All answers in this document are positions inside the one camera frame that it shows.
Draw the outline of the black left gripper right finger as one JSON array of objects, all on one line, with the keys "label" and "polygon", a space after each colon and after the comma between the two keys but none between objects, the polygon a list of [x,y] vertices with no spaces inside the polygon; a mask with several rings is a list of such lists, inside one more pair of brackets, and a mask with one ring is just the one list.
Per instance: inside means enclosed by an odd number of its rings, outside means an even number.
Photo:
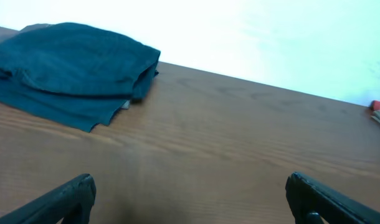
[{"label": "black left gripper right finger", "polygon": [[296,224],[380,223],[380,213],[329,188],[311,177],[292,173],[286,182],[286,199]]}]

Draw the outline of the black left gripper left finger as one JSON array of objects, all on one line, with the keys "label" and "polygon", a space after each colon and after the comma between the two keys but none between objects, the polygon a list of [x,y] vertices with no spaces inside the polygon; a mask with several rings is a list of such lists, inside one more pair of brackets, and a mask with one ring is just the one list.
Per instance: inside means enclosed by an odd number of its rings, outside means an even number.
[{"label": "black left gripper left finger", "polygon": [[96,193],[93,177],[81,174],[0,217],[0,224],[88,224]]}]

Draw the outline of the navy blue shorts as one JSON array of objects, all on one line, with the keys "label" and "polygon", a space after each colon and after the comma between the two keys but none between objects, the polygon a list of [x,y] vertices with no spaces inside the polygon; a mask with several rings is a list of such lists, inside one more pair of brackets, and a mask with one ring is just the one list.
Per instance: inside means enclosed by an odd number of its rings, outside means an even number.
[{"label": "navy blue shorts", "polygon": [[65,22],[0,42],[0,102],[90,132],[142,100],[160,51],[126,35]]}]

